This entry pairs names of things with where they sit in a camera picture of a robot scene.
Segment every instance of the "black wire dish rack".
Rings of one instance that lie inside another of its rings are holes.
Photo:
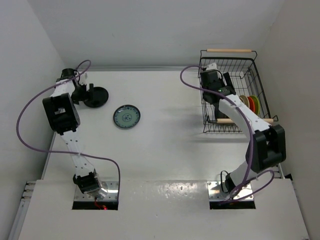
[[[251,54],[250,57],[219,57],[213,56],[214,53],[239,53]],[[278,121],[278,116],[271,117],[268,107],[265,91],[263,89],[261,79],[258,73],[255,60],[258,54],[256,51],[250,49],[207,49],[200,51],[199,66],[205,68],[209,64],[216,63],[217,70],[222,74],[229,73],[237,95],[256,96],[260,103],[260,111],[258,116],[262,119],[273,119]],[[241,133],[241,129],[234,123],[218,123],[215,118],[215,107],[203,99],[203,92],[201,93],[201,104],[203,114],[203,132],[204,133]]]

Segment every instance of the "gray wall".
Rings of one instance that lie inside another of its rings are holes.
[[[320,1],[287,0],[259,53],[271,111],[286,130],[292,173],[311,239],[320,239]]]
[[[184,66],[201,49],[263,46],[284,0],[28,0],[61,58]]]
[[[26,181],[41,177],[46,158],[19,142],[17,117],[29,99],[55,83],[65,65],[26,0],[4,1],[0,22],[0,240],[4,240]],[[50,145],[53,133],[41,99],[27,109],[21,132],[33,146]]]

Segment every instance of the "orange plate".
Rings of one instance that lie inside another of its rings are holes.
[[[255,108],[255,102],[254,100],[252,99],[252,97],[248,96],[248,100],[249,100],[249,103],[250,103],[250,110],[252,112],[255,112],[256,111],[256,108]]]

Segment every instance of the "purple hose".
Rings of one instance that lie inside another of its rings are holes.
[[[30,101],[28,101],[28,103],[24,106],[24,108],[22,109],[21,113],[19,114],[19,117],[16,121],[16,126],[15,126],[15,131],[16,131],[16,135],[18,136],[20,142],[25,145],[27,148],[31,149],[31,150],[34,150],[36,152],[41,152],[41,153],[52,153],[52,154],[79,154],[79,152],[75,152],[75,151],[57,151],[57,150],[45,150],[45,149],[39,149],[39,148],[36,148],[36,147],[33,147],[33,146],[30,146],[28,143],[26,143],[21,135],[20,135],[20,131],[19,131],[19,125],[20,125],[20,121],[21,121],[21,117],[22,115],[24,114],[24,112],[26,111],[27,107],[37,98],[39,97],[40,95],[42,95],[43,93],[49,91],[50,89],[53,89],[61,84],[65,84],[67,82],[70,82],[72,80],[75,80],[77,77],[80,77],[81,75],[83,75],[91,66],[91,61],[90,60],[84,60],[83,62],[81,62],[77,67],[76,69],[78,69],[82,64],[86,63],[86,62],[89,62],[88,66],[81,72],[79,73],[79,75],[77,76],[74,76],[66,81],[64,81],[63,83],[57,83],[55,85],[52,85],[48,88],[46,88],[45,90],[39,92],[37,95],[35,95],[33,98],[31,98]],[[81,156],[84,156],[84,157],[88,157],[88,158],[93,158],[93,159],[100,159],[100,160],[106,160],[106,161],[109,161],[109,162],[112,162],[116,165],[116,168],[118,170],[118,178],[119,178],[119,186],[118,186],[118,194],[117,194],[117,201],[119,201],[119,194],[120,194],[120,180],[121,180],[121,174],[120,174],[120,167],[118,165],[118,163],[110,158],[106,158],[106,157],[100,157],[100,156],[93,156],[93,155],[88,155],[88,154],[85,154],[85,153],[80,153]]]
[[[198,68],[198,69],[201,69],[201,70],[203,69],[203,68],[202,68],[201,66],[199,66],[199,65],[186,66],[186,67],[185,67],[184,69],[182,69],[182,71],[180,72],[180,80],[181,80],[181,82],[182,82],[183,84],[185,84],[185,85],[187,85],[188,87],[193,88],[193,89],[197,89],[197,90],[200,90],[200,91],[204,91],[204,92],[207,92],[207,93],[214,94],[214,95],[216,95],[216,96],[218,96],[218,97],[220,97],[220,98],[228,101],[230,104],[236,106],[236,104],[235,104],[232,100],[230,100],[230,99],[227,98],[226,96],[224,96],[224,95],[222,95],[222,94],[220,94],[220,93],[218,93],[218,92],[216,92],[216,91],[208,90],[208,89],[205,89],[205,88],[202,88],[202,87],[197,87],[197,86],[193,86],[193,85],[190,85],[190,84],[186,83],[186,82],[183,80],[182,75],[183,75],[184,71],[187,70],[187,69],[189,69],[189,68]],[[248,130],[249,130],[249,135],[250,135],[250,142],[249,142],[249,160],[248,160],[248,163],[247,163],[247,164],[248,164],[248,167],[247,167],[247,169],[246,169],[246,171],[245,171],[245,174],[244,174],[244,178],[243,178],[243,180],[242,180],[242,183],[240,183],[238,186],[236,186],[236,187],[230,192],[230,196],[232,196],[232,194],[233,194],[234,192],[237,192],[237,191],[241,190],[242,187],[247,184],[247,178],[248,178],[248,176],[249,176],[249,172],[250,172],[251,165],[252,165],[252,160],[253,160],[253,155],[254,155],[254,135],[253,135],[253,132],[252,132],[252,128],[251,128],[250,122],[248,121],[248,119],[246,118],[245,114],[241,111],[241,109],[240,109],[239,107],[236,107],[235,109],[236,109],[236,110],[239,112],[239,114],[243,117],[243,119],[244,119],[244,121],[245,121],[245,123],[246,123],[246,125],[247,125],[247,127],[248,127]],[[272,180],[274,179],[274,176],[275,176],[275,174],[273,173],[273,177],[271,178],[271,181],[268,182],[265,186],[263,186],[263,187],[261,187],[260,189],[256,190],[254,193],[257,193],[257,192],[259,192],[260,190],[264,189],[266,186],[268,186],[268,185],[272,182]],[[232,201],[227,200],[227,201],[222,201],[222,202],[223,202],[223,203],[232,203],[232,202],[237,202],[237,201],[239,201],[239,200],[241,200],[241,199],[232,200]]]

